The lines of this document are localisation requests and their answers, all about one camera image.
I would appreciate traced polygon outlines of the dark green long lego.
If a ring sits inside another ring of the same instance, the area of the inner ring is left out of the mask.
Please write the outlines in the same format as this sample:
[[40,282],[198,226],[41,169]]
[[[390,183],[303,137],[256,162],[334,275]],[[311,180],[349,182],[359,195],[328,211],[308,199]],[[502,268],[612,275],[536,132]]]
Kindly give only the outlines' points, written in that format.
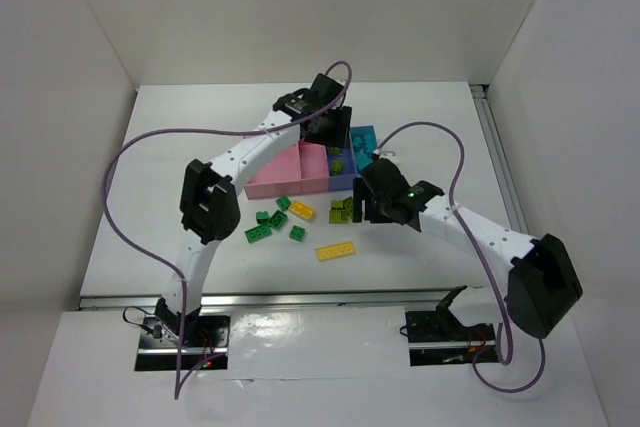
[[246,230],[244,234],[247,242],[249,244],[254,244],[271,236],[272,230],[268,224],[261,224]]

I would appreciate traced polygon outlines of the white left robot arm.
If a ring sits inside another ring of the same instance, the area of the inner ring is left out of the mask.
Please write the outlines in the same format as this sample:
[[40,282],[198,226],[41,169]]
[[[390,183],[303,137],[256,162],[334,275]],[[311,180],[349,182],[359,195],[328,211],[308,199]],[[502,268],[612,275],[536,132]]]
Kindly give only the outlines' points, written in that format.
[[184,236],[171,283],[155,308],[177,338],[187,339],[197,329],[204,282],[216,250],[238,227],[238,196],[246,184],[300,140],[346,145],[351,109],[343,103],[348,88],[348,82],[319,73],[309,87],[278,98],[259,126],[239,133],[240,141],[226,152],[187,165],[179,201]]

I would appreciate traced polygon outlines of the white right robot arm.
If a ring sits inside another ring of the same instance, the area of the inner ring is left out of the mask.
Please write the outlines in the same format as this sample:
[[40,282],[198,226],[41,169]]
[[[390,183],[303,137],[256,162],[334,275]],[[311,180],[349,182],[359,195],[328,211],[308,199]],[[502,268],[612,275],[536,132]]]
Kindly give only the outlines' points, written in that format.
[[410,184],[390,160],[370,163],[353,182],[356,222],[395,223],[429,234],[469,255],[482,254],[494,276],[486,288],[453,288],[437,305],[445,327],[471,328],[509,319],[544,339],[582,297],[564,243],[504,228],[450,202],[424,180]]

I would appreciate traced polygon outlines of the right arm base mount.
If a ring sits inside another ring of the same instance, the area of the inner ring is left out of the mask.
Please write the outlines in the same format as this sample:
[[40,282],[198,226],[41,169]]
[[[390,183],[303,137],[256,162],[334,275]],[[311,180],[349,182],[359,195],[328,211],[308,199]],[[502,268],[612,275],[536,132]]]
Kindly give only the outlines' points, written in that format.
[[463,291],[451,290],[435,307],[405,312],[405,324],[398,332],[408,341],[411,367],[498,363],[496,332],[491,324],[463,326],[450,311]]

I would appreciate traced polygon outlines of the lime long lego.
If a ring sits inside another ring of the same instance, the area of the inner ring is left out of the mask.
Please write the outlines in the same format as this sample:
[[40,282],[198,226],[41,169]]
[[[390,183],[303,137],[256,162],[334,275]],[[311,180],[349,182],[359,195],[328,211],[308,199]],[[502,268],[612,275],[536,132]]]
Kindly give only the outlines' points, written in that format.
[[347,197],[343,200],[343,208],[350,217],[353,216],[354,200],[352,197]]

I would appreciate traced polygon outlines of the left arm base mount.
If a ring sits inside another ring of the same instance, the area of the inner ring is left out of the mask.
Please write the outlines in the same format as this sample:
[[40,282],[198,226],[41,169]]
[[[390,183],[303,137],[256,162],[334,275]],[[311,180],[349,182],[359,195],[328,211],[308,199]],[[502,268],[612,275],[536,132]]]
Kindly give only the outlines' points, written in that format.
[[[177,335],[141,307],[126,307],[122,319],[139,332],[135,371],[163,372],[175,368]],[[196,365],[202,371],[226,370],[230,327],[230,316],[201,316],[183,343],[181,370],[187,372]]]

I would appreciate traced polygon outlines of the small cyan lego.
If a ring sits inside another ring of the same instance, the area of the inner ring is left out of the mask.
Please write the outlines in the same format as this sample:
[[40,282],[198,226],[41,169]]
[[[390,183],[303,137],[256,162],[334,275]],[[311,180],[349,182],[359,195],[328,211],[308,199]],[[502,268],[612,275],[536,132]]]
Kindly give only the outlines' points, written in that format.
[[376,138],[374,136],[367,134],[362,137],[362,140],[363,140],[362,151],[366,152],[368,155],[371,155],[377,148]]

